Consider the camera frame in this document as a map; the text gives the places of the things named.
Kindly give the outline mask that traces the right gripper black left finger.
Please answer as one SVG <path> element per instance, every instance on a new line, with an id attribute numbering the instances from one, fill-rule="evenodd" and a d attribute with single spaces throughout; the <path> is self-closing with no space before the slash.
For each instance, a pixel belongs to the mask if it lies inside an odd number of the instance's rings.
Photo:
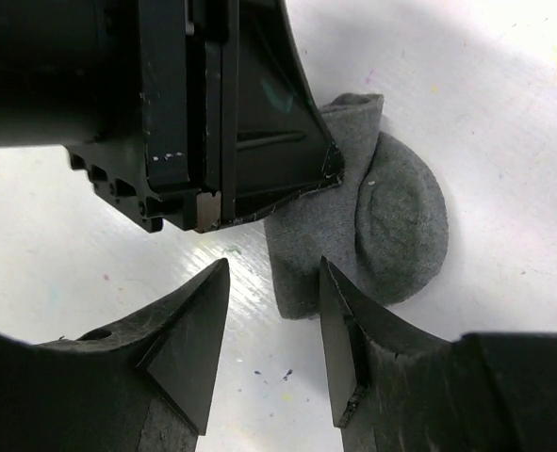
<path id="1" fill-rule="evenodd" d="M 220 259 L 81 337 L 0 334 L 0 451 L 192 451 L 205 434 L 227 317 Z"/>

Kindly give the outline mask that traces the grey sock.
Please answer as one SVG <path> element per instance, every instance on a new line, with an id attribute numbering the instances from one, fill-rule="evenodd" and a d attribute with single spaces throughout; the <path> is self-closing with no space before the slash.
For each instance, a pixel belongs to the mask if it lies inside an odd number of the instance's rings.
<path id="1" fill-rule="evenodd" d="M 444 196 L 433 172 L 380 128 L 384 97 L 346 93 L 321 110 L 345 160 L 340 186 L 306 194 L 265 219 L 278 311 L 319 311 L 327 258 L 379 304 L 405 301 L 440 271 L 449 244 Z"/>

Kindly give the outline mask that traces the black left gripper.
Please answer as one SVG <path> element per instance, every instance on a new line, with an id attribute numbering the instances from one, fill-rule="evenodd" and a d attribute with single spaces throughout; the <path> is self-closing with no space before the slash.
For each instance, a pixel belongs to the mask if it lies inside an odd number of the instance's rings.
<path id="1" fill-rule="evenodd" d="M 340 184 L 281 1 L 0 1 L 0 147 L 63 146 L 154 233 Z"/>

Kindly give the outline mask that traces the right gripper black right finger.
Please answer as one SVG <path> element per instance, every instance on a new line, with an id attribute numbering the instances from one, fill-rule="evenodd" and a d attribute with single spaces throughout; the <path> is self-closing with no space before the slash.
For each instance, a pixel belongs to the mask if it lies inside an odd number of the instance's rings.
<path id="1" fill-rule="evenodd" d="M 557 334 L 454 342 L 319 267 L 331 411 L 347 451 L 557 451 Z"/>

